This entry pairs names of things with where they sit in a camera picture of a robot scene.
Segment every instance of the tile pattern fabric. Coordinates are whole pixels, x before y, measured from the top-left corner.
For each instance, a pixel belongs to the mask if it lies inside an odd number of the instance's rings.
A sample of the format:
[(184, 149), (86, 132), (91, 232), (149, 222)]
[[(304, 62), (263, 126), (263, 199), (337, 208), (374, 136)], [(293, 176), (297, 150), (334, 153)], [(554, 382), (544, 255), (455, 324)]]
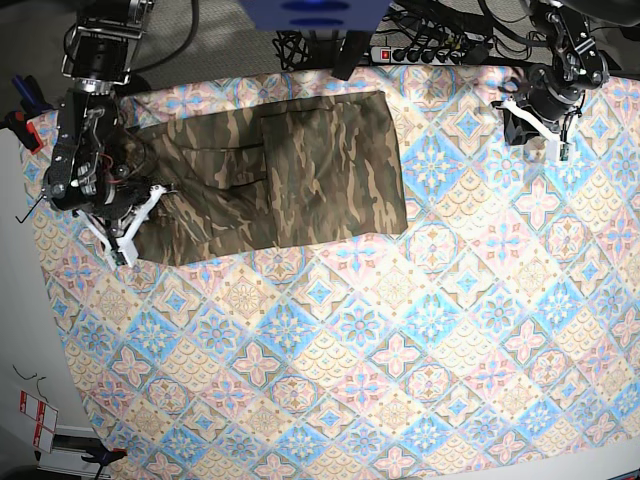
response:
[[(504, 68), (230, 79), (123, 101), (130, 124), (384, 90), (410, 228), (107, 271), (41, 205), (36, 245), (116, 478), (395, 479), (640, 435), (637, 82), (587, 95), (566, 163), (506, 148)], [(55, 142), (22, 153), (28, 202)]]

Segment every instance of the camouflage cloth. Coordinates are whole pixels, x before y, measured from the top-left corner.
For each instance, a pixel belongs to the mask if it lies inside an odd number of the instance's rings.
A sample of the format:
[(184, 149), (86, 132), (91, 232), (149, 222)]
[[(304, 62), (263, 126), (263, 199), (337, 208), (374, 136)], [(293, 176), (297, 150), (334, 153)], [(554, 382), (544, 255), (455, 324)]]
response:
[(138, 132), (173, 183), (135, 237), (184, 265), (407, 228), (398, 142), (382, 92), (269, 103)]

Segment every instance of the metal bracket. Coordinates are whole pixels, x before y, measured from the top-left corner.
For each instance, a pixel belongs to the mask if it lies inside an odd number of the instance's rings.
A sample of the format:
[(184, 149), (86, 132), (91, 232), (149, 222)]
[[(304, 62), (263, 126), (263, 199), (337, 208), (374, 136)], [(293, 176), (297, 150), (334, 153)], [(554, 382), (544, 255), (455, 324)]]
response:
[[(160, 197), (165, 193), (170, 193), (171, 191), (173, 191), (171, 188), (167, 188), (162, 185), (154, 185), (151, 187), (149, 200), (139, 207), (136, 207), (134, 218), (129, 224), (124, 236), (116, 238), (116, 242), (118, 244), (117, 253), (124, 257), (127, 265), (130, 267), (133, 267), (133, 264), (138, 258), (138, 250), (133, 243), (133, 237), (138, 233), (142, 223), (148, 219), (149, 213), (160, 201)], [(96, 227), (95, 223), (92, 222), (89, 216), (82, 210), (78, 210), (78, 217), (87, 225), (87, 227), (89, 227), (89, 230), (98, 237), (100, 242), (102, 242), (104, 245), (105, 260), (107, 261), (109, 268), (111, 268), (111, 270), (115, 270), (118, 265), (117, 255), (116, 252), (113, 251), (106, 234), (100, 231), (100, 229)]]
[(545, 149), (545, 158), (547, 161), (558, 161), (561, 157), (561, 152), (565, 148), (565, 143), (560, 139), (558, 133), (553, 133), (545, 124), (538, 120), (531, 112), (521, 109), (513, 100), (508, 98), (504, 100), (498, 108), (504, 108), (509, 110), (513, 115), (522, 120), (528, 122), (533, 128), (535, 128), (540, 135), (547, 139), (547, 147)]

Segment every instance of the blue flower motif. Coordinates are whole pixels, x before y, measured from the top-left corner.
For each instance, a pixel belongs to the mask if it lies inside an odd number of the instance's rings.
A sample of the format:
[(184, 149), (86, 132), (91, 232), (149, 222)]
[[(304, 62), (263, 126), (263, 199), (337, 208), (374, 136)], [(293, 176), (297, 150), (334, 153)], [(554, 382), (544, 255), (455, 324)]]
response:
[(292, 358), (313, 339), (318, 326), (293, 304), (276, 305), (258, 327), (260, 339), (276, 353)]
[(489, 186), (500, 195), (516, 194), (524, 183), (525, 162), (522, 151), (505, 148), (502, 133), (492, 139), (486, 155), (480, 158), (482, 175)]
[(150, 309), (136, 316), (126, 335), (147, 358), (164, 361), (178, 343), (180, 334), (162, 315)]
[(421, 418), (402, 437), (403, 444), (417, 455), (428, 455), (442, 445), (449, 431), (435, 416)]
[(224, 443), (224, 449), (231, 458), (238, 457), (243, 462), (257, 456), (257, 448), (250, 437), (242, 437), (234, 435), (227, 437)]
[(538, 311), (543, 316), (542, 323), (553, 331), (569, 323), (580, 307), (578, 294), (567, 282), (556, 285), (538, 305)]
[(425, 295), (405, 315), (407, 334), (423, 347), (446, 337), (460, 320), (459, 311), (441, 293)]
[(482, 320), (495, 333), (500, 333), (502, 329), (512, 326), (517, 312), (514, 305), (513, 298), (500, 293), (486, 301)]
[(230, 358), (239, 343), (244, 340), (243, 332), (215, 306), (206, 305), (191, 327), (197, 343), (206, 351), (213, 351), (225, 360)]
[(115, 448), (123, 448), (127, 451), (127, 456), (138, 463), (143, 462), (151, 453), (151, 444), (127, 428), (120, 424), (113, 430), (109, 437), (109, 443)]
[(529, 434), (542, 435), (555, 423), (558, 414), (558, 407), (551, 401), (538, 401), (520, 418), (520, 424)]
[(375, 332), (380, 327), (375, 311), (365, 312), (363, 306), (358, 305), (351, 312), (345, 313), (344, 319), (346, 322), (340, 326), (340, 330), (346, 333), (347, 341), (353, 341), (359, 347), (364, 347), (367, 340), (375, 340)]
[(86, 312), (76, 322), (72, 334), (87, 352), (105, 362), (115, 352), (118, 343), (115, 333), (106, 324)]
[(324, 449), (324, 438), (303, 425), (293, 427), (278, 442), (280, 449), (296, 462), (310, 463)]
[(469, 436), (478, 444), (492, 442), (500, 433), (500, 423), (496, 416), (475, 417), (468, 428)]
[(622, 146), (612, 152), (612, 176), (613, 180), (621, 185), (624, 190), (631, 185), (635, 185), (638, 180), (638, 157), (636, 149), (629, 142), (624, 142)]
[(428, 203), (444, 196), (462, 176), (464, 166), (464, 156), (439, 132), (425, 133), (402, 158), (404, 182)]
[(346, 433), (342, 443), (349, 447), (365, 461), (377, 456), (383, 449), (387, 438), (385, 435), (367, 422), (362, 422)]
[(617, 276), (609, 278), (594, 299), (596, 313), (606, 322), (618, 319), (629, 302), (629, 294)]
[(573, 147), (566, 162), (548, 163), (544, 168), (545, 174), (563, 196), (575, 194), (585, 184), (600, 161), (582, 134), (575, 134)]
[(640, 405), (640, 382), (629, 385), (616, 397), (615, 408), (620, 417), (632, 413)]
[(590, 425), (602, 410), (602, 402), (598, 395), (590, 390), (573, 404), (568, 412), (569, 418), (583, 428)]

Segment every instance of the blue object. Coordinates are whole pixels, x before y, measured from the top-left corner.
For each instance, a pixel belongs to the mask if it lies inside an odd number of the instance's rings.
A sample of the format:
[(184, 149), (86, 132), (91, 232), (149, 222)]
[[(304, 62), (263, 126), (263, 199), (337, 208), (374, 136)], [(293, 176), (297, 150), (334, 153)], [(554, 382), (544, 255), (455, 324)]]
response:
[(53, 107), (45, 101), (35, 78), (29, 76), (24, 79), (22, 76), (16, 75), (11, 79), (11, 83), (13, 83), (13, 86), (22, 97), (22, 102), (20, 103), (22, 108), (30, 116), (37, 116), (53, 110)]
[(375, 31), (390, 0), (240, 0), (260, 30)]

